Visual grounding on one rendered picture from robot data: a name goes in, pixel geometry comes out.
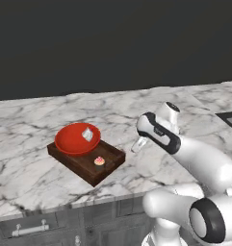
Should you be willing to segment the grey drawer front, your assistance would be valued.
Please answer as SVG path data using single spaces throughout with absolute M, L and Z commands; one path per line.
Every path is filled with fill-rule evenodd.
M 9 239 L 12 237 L 12 231 L 16 229 L 16 225 L 20 224 L 22 229 L 32 228 L 41 225 L 41 220 L 45 219 L 50 229 L 58 227 L 58 220 L 55 213 L 37 214 L 27 217 L 4 217 L 0 221 L 0 239 Z

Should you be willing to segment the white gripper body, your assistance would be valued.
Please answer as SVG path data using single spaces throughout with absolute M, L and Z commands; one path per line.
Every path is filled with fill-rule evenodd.
M 147 143 L 147 138 L 144 136 L 140 136 L 138 140 L 133 144 L 131 151 L 133 153 L 138 153 L 146 143 Z

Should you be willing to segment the grey cupboard panel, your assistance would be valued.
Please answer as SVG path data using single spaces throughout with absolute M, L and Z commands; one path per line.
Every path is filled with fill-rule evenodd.
M 142 246 L 153 224 L 141 196 L 88 206 L 83 214 L 86 246 Z

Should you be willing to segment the white cake slice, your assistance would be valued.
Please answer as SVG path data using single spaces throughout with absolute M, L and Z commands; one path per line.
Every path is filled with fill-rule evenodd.
M 91 141 L 93 138 L 93 132 L 90 128 L 86 128 L 83 132 L 82 132 L 82 137 L 86 140 L 86 141 Z

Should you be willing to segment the red bowl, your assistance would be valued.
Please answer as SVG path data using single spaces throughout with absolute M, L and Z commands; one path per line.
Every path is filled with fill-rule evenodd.
M 82 132 L 90 128 L 93 132 L 91 141 L 82 137 Z M 83 156 L 91 152 L 100 142 L 98 128 L 90 123 L 72 123 L 61 128 L 55 135 L 55 145 L 59 151 L 70 156 Z

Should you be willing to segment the black hob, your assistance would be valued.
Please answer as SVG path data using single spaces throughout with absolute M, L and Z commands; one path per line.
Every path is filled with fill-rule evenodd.
M 232 111 L 230 112 L 220 112 L 217 116 L 223 120 L 228 126 L 232 128 Z

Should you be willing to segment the dark wooden tray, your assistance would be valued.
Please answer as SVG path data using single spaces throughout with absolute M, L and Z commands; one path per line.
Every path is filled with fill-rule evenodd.
M 69 156 L 58 150 L 55 143 L 47 146 L 48 154 L 92 186 L 98 185 L 125 162 L 125 153 L 101 140 L 96 148 L 84 156 Z M 103 166 L 96 166 L 94 160 L 102 157 Z

